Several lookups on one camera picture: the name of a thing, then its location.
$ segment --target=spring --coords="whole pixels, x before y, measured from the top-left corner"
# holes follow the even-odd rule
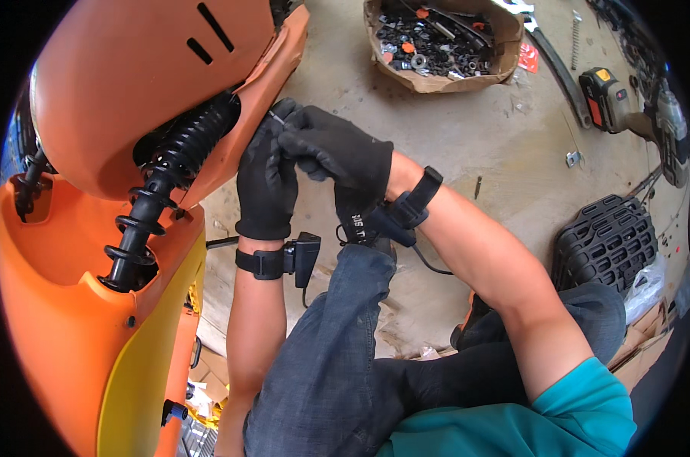
[[[240,113],[240,100],[229,89],[180,115],[173,123],[152,159],[142,166],[144,187],[129,190],[129,215],[115,219],[123,234],[119,247],[104,247],[104,253],[114,263],[108,275],[97,277],[102,284],[117,292],[144,287],[148,278],[139,267],[154,265],[156,261],[147,248],[147,240],[150,235],[165,235],[158,222],[165,208],[179,209],[170,193],[175,188],[190,188],[210,152],[231,131]]]
[[[573,47],[570,50],[570,69],[576,71],[578,68],[578,41],[580,40],[580,35],[578,34],[578,27],[581,24],[581,15],[574,10],[574,25],[573,25]]]
[[[17,179],[20,188],[18,189],[18,196],[15,198],[15,212],[18,213],[23,222],[26,222],[25,215],[32,213],[35,208],[33,197],[41,191],[40,175],[48,166],[45,152],[37,141],[36,146],[38,151],[34,156],[25,156],[25,162],[28,165],[27,173]]]

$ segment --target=wrist strap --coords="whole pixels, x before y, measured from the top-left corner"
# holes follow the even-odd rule
[[[236,249],[236,266],[250,271],[256,279],[279,279],[284,275],[284,248],[278,251],[254,251],[253,255]]]
[[[424,169],[423,177],[413,188],[413,192],[404,192],[393,203],[392,214],[396,222],[406,230],[421,224],[429,215],[426,211],[426,205],[436,195],[442,181],[443,177],[439,172],[427,166]]]

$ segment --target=screwdriver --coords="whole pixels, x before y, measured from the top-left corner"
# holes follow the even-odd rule
[[[282,120],[282,118],[280,118],[279,116],[277,116],[276,114],[274,114],[273,111],[269,110],[269,115],[270,115],[271,117],[273,117],[275,121],[277,121],[277,122],[280,123],[281,125],[284,125],[284,120]]]

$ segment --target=black plastic grate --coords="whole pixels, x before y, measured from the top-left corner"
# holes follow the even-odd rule
[[[656,254],[652,218],[636,197],[609,195],[584,206],[558,232],[551,279],[557,290],[596,281],[625,296],[634,276]]]

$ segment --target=cardboard box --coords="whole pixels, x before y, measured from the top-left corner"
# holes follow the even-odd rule
[[[200,352],[200,362],[210,367],[210,372],[220,379],[224,385],[230,383],[230,378],[228,376],[228,361],[225,357],[203,346]]]
[[[202,382],[205,382],[207,386],[205,389],[205,395],[209,396],[213,403],[218,403],[225,398],[228,398],[228,388],[221,379],[218,379],[212,372],[208,373]]]
[[[663,300],[627,328],[624,342],[606,367],[629,393],[667,347],[672,336],[668,327],[667,303]]]
[[[509,81],[517,68],[520,55],[520,42],[523,39],[524,30],[522,15],[510,14],[490,0],[436,0],[430,2],[430,5],[450,12],[484,13],[488,17],[492,30],[495,32],[495,56],[491,60],[492,74],[452,81],[443,76],[421,76],[411,70],[396,71],[383,60],[381,43],[376,37],[377,30],[382,27],[378,20],[381,14],[381,0],[366,0],[364,4],[365,28],[373,47],[373,59],[383,73],[399,80],[412,91],[422,94],[479,91],[493,84]]]
[[[207,363],[204,361],[198,361],[197,366],[193,369],[190,369],[188,379],[193,382],[202,382],[203,378],[205,378],[208,373],[210,373],[210,367],[207,365]]]

